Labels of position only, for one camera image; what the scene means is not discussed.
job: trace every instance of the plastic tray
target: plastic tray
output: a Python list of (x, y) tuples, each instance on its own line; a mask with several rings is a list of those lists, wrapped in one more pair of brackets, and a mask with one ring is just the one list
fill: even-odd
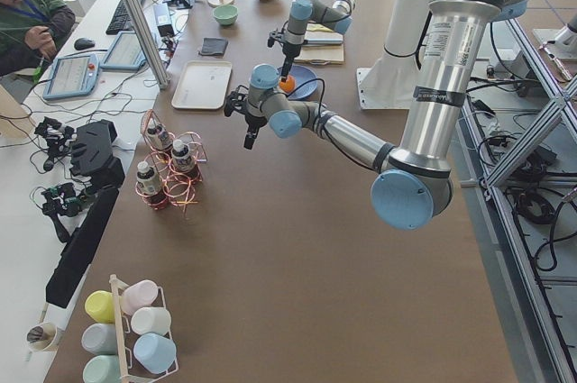
[(184, 110), (221, 108), (232, 70), (229, 61), (189, 61), (180, 74), (172, 106)]

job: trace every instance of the orange object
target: orange object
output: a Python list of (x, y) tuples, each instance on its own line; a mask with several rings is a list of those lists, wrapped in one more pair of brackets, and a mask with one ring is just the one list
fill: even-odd
[(292, 75), (289, 75), (287, 77), (286, 81), (279, 81), (279, 87), (280, 89), (285, 92), (286, 94), (292, 92), (295, 89), (295, 86), (297, 85), (297, 81), (295, 80), (295, 78)]

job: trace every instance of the white pillar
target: white pillar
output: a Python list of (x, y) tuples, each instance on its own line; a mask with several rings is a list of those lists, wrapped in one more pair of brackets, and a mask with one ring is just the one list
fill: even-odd
[[(387, 50), (407, 56), (417, 44), (428, 15), (429, 0), (396, 0), (385, 45)], [(372, 68), (357, 69), (362, 109), (409, 108), (417, 82), (413, 56), (397, 58), (383, 51)]]

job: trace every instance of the white desk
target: white desk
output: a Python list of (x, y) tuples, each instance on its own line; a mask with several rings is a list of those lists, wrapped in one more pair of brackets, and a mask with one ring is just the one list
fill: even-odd
[[(95, 49), (107, 49), (112, 43), (114, 36), (106, 35), (105, 28), (110, 22), (112, 14), (119, 0), (96, 0), (93, 7), (88, 11), (82, 23), (72, 33), (69, 41), (60, 51), (60, 56), (75, 53), (74, 40), (87, 37), (96, 42)], [(145, 15), (153, 22), (151, 0), (144, 5)], [(186, 18), (179, 19), (179, 27), (185, 23)], [(156, 29), (151, 23), (152, 32)], [(78, 119), (79, 114), (90, 114), (96, 109), (98, 101), (108, 96), (130, 73), (124, 72), (101, 72), (96, 88), (89, 96), (80, 98), (63, 99), (50, 102), (46, 105), (41, 100), (43, 85), (32, 91), (25, 104), (33, 111), (33, 119), (36, 123), (43, 120), (44, 115), (55, 118), (61, 122), (69, 123), (74, 128), (85, 124), (86, 118)], [(131, 78), (124, 83), (122, 93), (130, 94), (133, 100), (126, 107), (130, 111), (145, 111), (152, 108), (154, 100), (159, 93), (158, 85), (147, 69), (139, 76)], [(106, 99), (100, 104), (99, 109), (105, 111), (119, 111), (127, 102), (128, 96), (118, 95), (112, 99)], [(97, 114), (95, 120), (107, 119), (114, 123), (118, 132), (118, 139), (128, 146), (133, 146), (140, 140), (141, 114), (122, 113), (117, 116)], [(0, 137), (0, 146), (25, 142), (25, 140), (7, 140)], [(3, 252), (0, 257), (0, 288), (4, 298), (2, 312), (4, 323), (3, 340), (0, 344), (0, 368), (6, 380), (27, 382), (43, 381), (46, 371), (50, 366), (53, 352), (38, 352), (32, 356), (28, 354), (25, 345), (25, 336), (28, 329), (34, 326), (40, 317), (44, 305), (44, 288), (50, 279), (53, 270), (58, 265), (60, 253), (64, 245), (56, 237), (51, 220), (41, 213), (29, 195), (36, 187), (51, 187), (69, 180), (69, 161), (63, 160), (64, 165), (57, 163), (51, 172), (38, 174), (30, 163), (30, 156), (38, 148), (33, 144), (3, 148), (0, 150), (2, 161), (2, 176), (0, 188), (2, 189), (2, 211), (0, 223), (3, 228)], [(120, 158), (126, 171), (132, 161), (131, 151), (114, 150), (114, 155)], [(38, 153), (33, 160), (41, 170), (46, 157)], [(41, 205), (42, 196), (36, 194), (36, 201)], [(61, 217), (60, 220), (68, 228), (69, 232), (78, 226), (84, 215), (74, 218)], [(69, 308), (60, 309), (50, 305), (46, 314), (46, 321), (51, 321), (65, 328), (69, 315), (76, 303), (76, 296), (72, 298)]]

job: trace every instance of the tablet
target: tablet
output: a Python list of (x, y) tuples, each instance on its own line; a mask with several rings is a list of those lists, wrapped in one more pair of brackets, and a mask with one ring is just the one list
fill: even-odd
[(96, 54), (56, 58), (42, 97), (51, 100), (89, 95), (97, 78)]
[(137, 71), (146, 61), (135, 32), (119, 32), (108, 49), (100, 68), (104, 70)]

